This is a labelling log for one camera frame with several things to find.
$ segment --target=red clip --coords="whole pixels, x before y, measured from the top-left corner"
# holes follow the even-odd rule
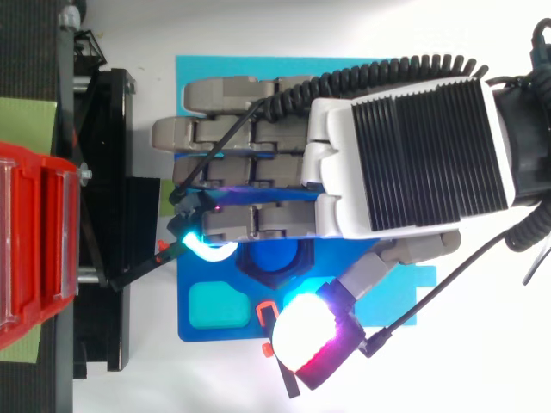
[[[157,241],[157,244],[158,244],[158,252],[163,252],[164,250],[166,250],[167,248],[170,247],[170,244],[169,243],[166,243],[165,241],[163,241],[162,239],[159,239]]]
[[[263,327],[266,327],[266,323],[264,322],[264,317],[262,315],[262,310],[266,307],[272,307],[272,310],[274,311],[275,318],[279,317],[279,311],[277,310],[277,304],[275,301],[263,301],[259,305],[257,305],[257,316],[258,321],[260,322],[260,325]]]
[[[272,345],[269,342],[265,342],[262,345],[262,352],[264,353],[264,356],[268,359],[272,355],[274,355],[274,349],[272,348]]]

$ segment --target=glowing white light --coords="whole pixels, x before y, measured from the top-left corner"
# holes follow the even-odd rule
[[[193,232],[186,235],[182,243],[195,252],[197,256],[209,262],[224,261],[226,258],[230,257],[239,246],[239,243],[225,243],[220,247],[213,247],[203,243]]]
[[[335,338],[335,316],[318,295],[297,295],[275,323],[272,347],[277,358],[296,372]]]

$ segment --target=cyan led light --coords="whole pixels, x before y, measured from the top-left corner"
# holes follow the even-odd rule
[[[239,245],[239,243],[225,243],[220,247],[212,247],[203,243],[194,232],[186,235],[182,239],[182,243],[197,256],[209,262],[224,261],[235,252]]]

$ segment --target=black metal frame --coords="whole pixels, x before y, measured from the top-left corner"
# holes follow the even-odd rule
[[[132,81],[123,69],[97,71],[75,94],[75,156],[93,174],[82,188],[80,265],[98,279],[75,298],[75,379],[86,377],[87,361],[106,361],[108,371],[128,363],[130,287],[116,292],[109,281],[154,254],[160,180],[127,177]]]

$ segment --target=black cable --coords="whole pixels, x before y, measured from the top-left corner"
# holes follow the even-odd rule
[[[551,28],[551,19],[543,19],[539,23],[536,24],[536,27],[534,28],[534,33],[532,34],[532,46],[537,47],[541,43],[545,43],[543,40],[543,30],[546,28]]]
[[[507,231],[501,232],[496,237],[492,238],[490,241],[482,245],[480,248],[474,252],[467,260],[465,260],[459,267],[457,267],[450,275],[448,275],[444,281],[438,284],[436,287],[430,291],[421,301],[415,304],[408,312],[406,312],[402,317],[398,318],[394,323],[390,324],[388,327],[383,327],[370,338],[364,340],[360,347],[358,348],[363,355],[366,357],[372,357],[377,351],[379,351],[390,337],[393,336],[394,331],[404,325],[407,320],[420,312],[427,304],[429,304],[439,293],[443,291],[444,288],[449,286],[459,275],[461,275],[473,262],[478,260],[483,256],[491,247],[496,243],[505,238],[505,233]]]
[[[143,277],[146,274],[149,274],[155,268],[158,268],[162,265],[165,265],[167,262],[175,260],[181,254],[188,251],[183,243],[175,241],[170,244],[166,250],[159,251],[157,254],[138,264],[136,267],[129,269],[126,273],[112,278],[109,280],[109,285],[113,290],[120,291],[122,288],[126,287],[130,283],[136,281],[137,279]]]
[[[216,157],[232,136],[262,106],[263,116],[268,122],[276,122],[289,114],[302,114],[318,97],[341,97],[359,90],[385,86],[393,83],[424,81],[445,77],[471,76],[476,66],[475,59],[469,59],[463,66],[465,58],[456,56],[453,60],[449,54],[435,54],[404,57],[402,59],[382,60],[370,65],[354,66],[326,72],[320,77],[313,77],[292,88],[277,92],[272,96],[254,102],[249,110],[241,116],[224,137],[195,166],[188,177],[170,194],[169,201],[177,204],[186,194],[191,182],[201,173],[208,163]],[[482,78],[488,72],[488,66],[482,65],[473,77]]]
[[[529,89],[536,95],[543,107],[551,113],[551,65],[536,67],[528,78],[530,80]],[[523,252],[542,241],[550,232],[551,197],[547,197],[525,219],[507,231],[505,243],[510,250]]]
[[[427,304],[429,304],[439,293],[442,292],[453,280],[455,280],[463,271],[465,271],[473,262],[478,260],[483,256],[491,247],[496,243],[505,238],[506,231],[503,231],[496,237],[492,238],[490,241],[482,245],[474,254],[472,254],[467,260],[465,260],[459,267],[457,267],[450,275],[448,275],[444,281],[438,284],[436,287],[430,291],[421,301],[415,304],[408,312],[406,312],[402,317],[398,318],[394,323],[390,324],[387,327],[389,333],[393,333],[401,325],[403,325],[407,320],[417,314],[422,310]]]
[[[492,79],[486,80],[489,86],[496,86],[497,84],[505,83],[505,86],[520,85],[523,81],[523,76],[498,76]]]
[[[530,280],[532,280],[532,277],[536,273],[537,269],[542,265],[542,263],[545,261],[545,259],[548,257],[549,253],[551,253],[551,248],[545,251],[545,254],[542,255],[542,257],[532,266],[530,271],[526,274],[523,280],[523,284],[525,286],[528,285]]]
[[[186,190],[193,180],[201,173],[210,161],[212,161],[222,148],[228,143],[228,141],[235,135],[235,133],[255,114],[255,112],[263,104],[263,99],[254,102],[249,110],[247,110],[237,122],[233,124],[229,131],[219,140],[205,157],[202,157],[201,161],[194,167],[191,173],[186,179],[170,194],[169,201],[172,205],[177,204],[185,196]]]

